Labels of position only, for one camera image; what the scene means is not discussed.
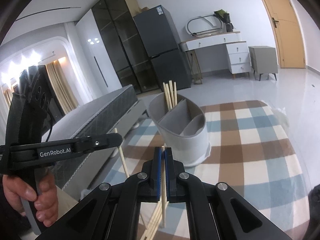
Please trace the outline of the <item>person left hand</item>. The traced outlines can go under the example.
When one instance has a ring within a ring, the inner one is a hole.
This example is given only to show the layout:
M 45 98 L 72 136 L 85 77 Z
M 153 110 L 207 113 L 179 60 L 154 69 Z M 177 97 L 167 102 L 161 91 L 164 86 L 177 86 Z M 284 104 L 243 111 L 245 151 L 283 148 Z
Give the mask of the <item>person left hand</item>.
M 37 210 L 36 218 L 44 226 L 49 227 L 57 221 L 59 202 L 54 176 L 51 172 L 48 172 L 39 183 L 41 195 L 37 195 L 36 191 L 19 177 L 4 175 L 2 182 L 8 203 L 18 213 L 24 214 L 21 202 L 24 199 L 34 204 Z

